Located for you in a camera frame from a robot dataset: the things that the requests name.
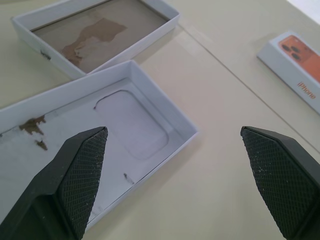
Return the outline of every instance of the beige table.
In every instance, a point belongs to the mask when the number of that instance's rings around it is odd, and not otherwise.
[[[256,55],[288,30],[320,51],[320,25],[286,0],[168,0],[180,24],[300,136],[320,151],[320,116]]]
[[[17,42],[8,21],[48,2],[0,6],[0,27],[6,32],[0,40],[0,53],[6,53],[0,55],[2,106],[68,81]],[[240,130],[249,125],[291,136],[320,159],[304,140],[309,136],[302,138],[180,27],[135,60],[201,133],[83,239],[283,239],[255,185]]]

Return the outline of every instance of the open box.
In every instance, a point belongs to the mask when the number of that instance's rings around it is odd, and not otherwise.
[[[67,0],[12,18],[18,36],[71,79],[132,59],[178,23],[163,0]]]
[[[0,177],[6,179],[0,181],[0,191],[6,193],[2,208],[7,212],[66,139],[107,127],[100,185],[87,228],[197,134],[192,122],[134,61],[1,109],[0,119]]]

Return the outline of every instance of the iphone box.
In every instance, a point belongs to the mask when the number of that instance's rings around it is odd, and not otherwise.
[[[19,127],[42,116],[40,130]],[[134,62],[89,74],[0,109],[0,223],[28,183],[63,142],[84,130],[108,128],[87,230],[180,152],[197,127]],[[46,150],[36,141],[46,145]]]
[[[11,20],[20,39],[75,80],[132,59],[179,16],[163,0],[63,0]]]
[[[320,56],[288,31],[269,41],[257,57],[320,114]]]

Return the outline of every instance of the white cardboard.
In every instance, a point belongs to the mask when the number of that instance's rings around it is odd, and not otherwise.
[[[257,57],[320,114],[320,83],[279,47],[279,42],[291,35],[298,37],[319,55],[301,36],[295,32],[288,31],[269,41],[257,54]]]
[[[155,41],[171,31],[178,24],[180,14],[163,0],[141,0],[150,8],[159,12],[169,19],[167,23],[153,31],[143,39],[139,40],[117,56],[113,57],[103,65],[97,67],[88,74],[95,73],[102,69],[109,68],[119,63],[123,63],[135,57],[145,50]],[[69,62],[63,55],[57,52],[41,38],[36,36],[31,30],[49,24],[73,13],[79,12],[90,6],[105,2],[105,0],[63,0],[40,9],[21,14],[11,19],[12,24],[19,36],[31,48],[46,58],[49,58],[57,68],[66,73],[71,79],[79,79],[86,75],[82,70]]]
[[[42,115],[46,123],[39,127],[44,135],[29,135],[17,127]],[[108,128],[99,190],[87,229],[197,134],[191,121],[133,61],[1,109],[0,119],[0,133],[4,133],[0,176],[8,180],[0,184],[0,191],[6,191],[2,207],[9,209],[67,138],[99,126]],[[44,141],[47,151],[35,140]]]

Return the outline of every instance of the orange phone image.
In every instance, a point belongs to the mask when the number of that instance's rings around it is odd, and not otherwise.
[[[279,42],[280,48],[320,83],[320,56],[296,36]]]

